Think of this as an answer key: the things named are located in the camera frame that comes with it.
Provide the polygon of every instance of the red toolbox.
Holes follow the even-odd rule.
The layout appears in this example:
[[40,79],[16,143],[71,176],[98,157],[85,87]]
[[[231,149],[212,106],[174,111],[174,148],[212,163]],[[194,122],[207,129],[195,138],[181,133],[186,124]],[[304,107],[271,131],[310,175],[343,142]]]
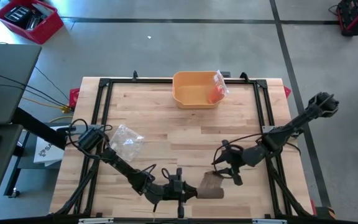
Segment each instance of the red toolbox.
[[[38,24],[34,30],[25,30],[5,19],[5,14],[7,14],[16,6],[24,6],[28,9],[35,9],[32,3],[41,4],[53,11],[53,13],[44,19],[40,24]],[[57,14],[57,9],[38,0],[12,0],[9,4],[0,10],[0,21],[15,34],[19,34],[22,37],[32,40],[37,44],[45,43],[52,35],[54,35],[54,33],[56,33],[56,31],[58,31],[63,26],[63,22]]]

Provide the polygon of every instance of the concrete floor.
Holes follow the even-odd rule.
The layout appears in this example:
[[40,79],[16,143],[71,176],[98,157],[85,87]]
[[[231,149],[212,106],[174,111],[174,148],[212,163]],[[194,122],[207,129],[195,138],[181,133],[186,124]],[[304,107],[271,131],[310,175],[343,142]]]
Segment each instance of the concrete floor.
[[[274,18],[270,5],[274,0],[50,2],[61,16],[67,17]],[[327,10],[337,4],[336,0],[275,0],[275,3],[281,20],[336,19]],[[282,29],[300,91],[300,95],[294,93],[297,95],[291,94],[288,99],[291,115],[298,114],[295,98],[305,104],[319,91],[334,93],[340,101],[335,116],[311,122],[310,129],[338,219],[358,221],[358,36],[343,37],[334,25],[282,25]],[[33,44],[10,33],[1,23],[0,42]],[[65,22],[64,28],[42,47],[37,66],[66,93],[79,87],[82,77],[129,77],[133,70],[137,70],[141,77],[170,77],[181,70],[217,69],[230,71],[236,77],[244,71],[255,78],[282,78],[286,86],[295,87],[288,76],[275,24]],[[37,71],[34,71],[30,84],[64,101],[64,97]],[[50,113],[45,113],[48,108],[24,100],[21,107],[42,121],[61,116],[57,110],[50,109]],[[299,145],[311,198],[320,205],[303,138]],[[0,196],[0,210],[4,211],[0,212],[0,218],[45,215],[56,178],[57,172],[53,171],[21,173],[18,188],[23,195],[17,199]]]

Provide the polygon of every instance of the black floor stripe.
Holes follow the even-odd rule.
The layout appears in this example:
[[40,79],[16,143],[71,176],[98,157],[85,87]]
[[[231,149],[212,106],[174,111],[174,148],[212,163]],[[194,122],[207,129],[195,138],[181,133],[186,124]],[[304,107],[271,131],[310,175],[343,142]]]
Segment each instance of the black floor stripe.
[[[84,23],[174,23],[174,24],[274,24],[271,19],[115,19],[115,18],[82,18],[62,16],[63,22]],[[286,25],[339,25],[338,21],[301,21],[283,20]]]
[[175,23],[175,24],[274,24],[274,20],[263,19],[98,19],[61,17],[63,22],[89,23]]
[[[280,23],[280,16],[278,15],[275,0],[270,0],[270,5],[272,7],[274,19],[276,21],[275,24],[276,24],[276,28],[277,28],[278,40],[280,41],[285,66],[287,67],[288,77],[290,79],[293,96],[295,98],[296,108],[298,109],[298,113],[300,114],[300,113],[304,112],[305,108],[303,106],[298,82],[296,81],[296,76],[295,76],[295,72],[293,70],[287,43],[285,42],[283,27],[282,27],[282,24]],[[319,160],[317,157],[317,152],[316,152],[316,148],[314,146],[313,138],[311,136],[311,131],[310,131],[309,125],[308,124],[304,125],[304,128],[305,128],[304,135],[305,135],[306,146],[308,148],[311,166],[313,169],[314,177],[316,179],[316,184],[317,184],[317,188],[318,188],[322,206],[331,207],[331,202],[329,201],[327,188],[325,185],[323,173],[321,171],[320,163],[319,163]]]

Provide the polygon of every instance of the plastic bag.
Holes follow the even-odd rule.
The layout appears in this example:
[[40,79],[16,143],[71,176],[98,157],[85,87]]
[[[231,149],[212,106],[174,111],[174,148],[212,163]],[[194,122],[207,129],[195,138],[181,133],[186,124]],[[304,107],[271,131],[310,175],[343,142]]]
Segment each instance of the plastic bag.
[[127,162],[135,158],[143,146],[144,137],[137,134],[125,125],[120,125],[110,139],[110,148]]
[[216,71],[213,77],[214,86],[209,94],[208,101],[211,104],[221,101],[225,96],[229,94],[226,84],[224,83],[223,75],[221,71]]

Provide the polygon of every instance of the wooden tabletop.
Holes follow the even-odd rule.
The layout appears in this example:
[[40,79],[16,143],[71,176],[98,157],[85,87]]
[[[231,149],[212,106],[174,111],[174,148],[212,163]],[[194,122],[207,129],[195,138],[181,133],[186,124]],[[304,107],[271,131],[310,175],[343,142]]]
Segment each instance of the wooden tabletop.
[[[77,102],[74,119],[91,121],[99,78],[85,77]],[[267,79],[270,101],[276,125],[290,120],[287,99],[281,79]],[[166,184],[161,168],[174,174],[177,167],[183,169],[182,179],[192,186],[199,186],[206,171],[212,170],[213,154],[223,139],[232,140],[260,132],[252,85],[228,85],[230,94],[216,109],[182,110],[172,97],[170,84],[116,83],[110,102],[107,124],[116,129],[120,124],[145,137],[138,156],[130,162],[136,169],[157,164],[152,172],[156,184]],[[103,93],[98,123],[101,122]],[[239,141],[244,148],[255,145],[255,139]],[[285,146],[282,153],[287,185],[294,196],[309,212],[312,212],[308,188],[299,152]],[[56,212],[68,200],[78,185],[83,154],[74,147],[66,147],[50,207]],[[242,186],[232,180],[223,180],[223,199],[191,198],[185,204],[188,218],[261,218],[273,215],[272,199],[265,162],[255,167],[241,167]],[[85,207],[88,188],[85,190],[82,209]],[[277,186],[280,208],[284,211],[282,194]],[[177,216],[176,201],[161,201],[156,218]],[[104,217],[153,218],[153,205],[139,196],[126,178],[110,165],[100,163],[98,181],[93,202],[93,214],[103,212]]]

